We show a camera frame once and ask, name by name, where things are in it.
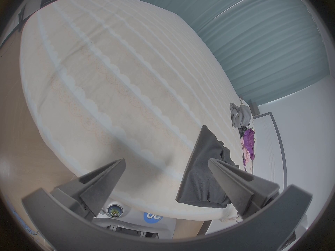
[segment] purple satin garment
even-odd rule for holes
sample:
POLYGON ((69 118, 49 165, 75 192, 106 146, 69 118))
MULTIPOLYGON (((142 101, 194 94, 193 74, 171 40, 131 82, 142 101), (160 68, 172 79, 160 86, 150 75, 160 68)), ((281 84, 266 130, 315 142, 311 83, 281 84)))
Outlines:
POLYGON ((254 154, 254 134, 255 132, 250 128, 244 132, 243 135, 243 141, 244 141, 244 147, 249 151, 250 153, 250 159, 254 160, 255 159, 255 154, 254 154))

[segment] bed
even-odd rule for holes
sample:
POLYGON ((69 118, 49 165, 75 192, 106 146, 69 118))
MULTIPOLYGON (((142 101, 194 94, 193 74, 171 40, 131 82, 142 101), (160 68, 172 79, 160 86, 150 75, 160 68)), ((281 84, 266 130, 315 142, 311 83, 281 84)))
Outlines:
POLYGON ((125 158, 114 200, 178 219, 230 215, 231 205, 175 200, 204 124, 243 168, 229 110, 241 101, 176 14, 138 0, 59 0, 25 24, 20 73, 43 140, 75 175, 125 158))

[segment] floor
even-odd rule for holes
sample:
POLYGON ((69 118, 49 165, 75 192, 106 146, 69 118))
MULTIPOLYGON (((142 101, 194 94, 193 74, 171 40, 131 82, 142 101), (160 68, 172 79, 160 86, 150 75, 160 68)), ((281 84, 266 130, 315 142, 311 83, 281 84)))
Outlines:
MULTIPOLYGON (((40 187, 51 191, 75 175, 44 143, 27 108, 20 80, 20 39, 16 31, 0 49, 0 189, 31 237, 52 250, 37 233, 21 199, 40 187)), ((177 220, 174 239, 195 237, 202 224, 177 220)))

